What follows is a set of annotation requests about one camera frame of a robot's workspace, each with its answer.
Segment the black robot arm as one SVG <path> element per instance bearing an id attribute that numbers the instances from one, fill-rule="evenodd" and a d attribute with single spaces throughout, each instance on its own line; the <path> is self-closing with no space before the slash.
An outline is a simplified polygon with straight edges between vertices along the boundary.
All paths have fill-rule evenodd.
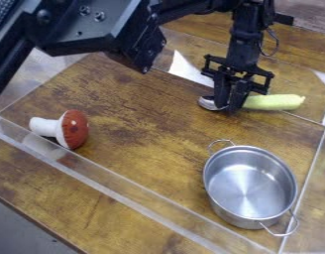
<path id="1" fill-rule="evenodd" d="M 258 66 L 263 32 L 274 23 L 274 0 L 0 0 L 0 95 L 32 49 L 51 56 L 93 52 L 124 55 L 143 72 L 167 44 L 160 26 L 187 15 L 231 12 L 228 54 L 206 56 L 215 81 L 207 107 L 235 112 L 252 92 L 267 94 L 274 78 Z"/>

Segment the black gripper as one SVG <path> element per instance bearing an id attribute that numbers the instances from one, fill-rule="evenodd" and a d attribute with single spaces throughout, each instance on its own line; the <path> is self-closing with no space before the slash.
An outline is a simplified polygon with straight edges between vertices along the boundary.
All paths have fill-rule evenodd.
<path id="1" fill-rule="evenodd" d="M 232 29 L 227 56 L 223 58 L 204 55 L 202 74 L 215 82 L 215 104 L 223 108 L 230 101 L 231 113 L 243 108 L 251 92 L 267 95 L 270 89 L 274 73 L 258 66 L 262 43 L 262 31 L 244 32 Z"/>

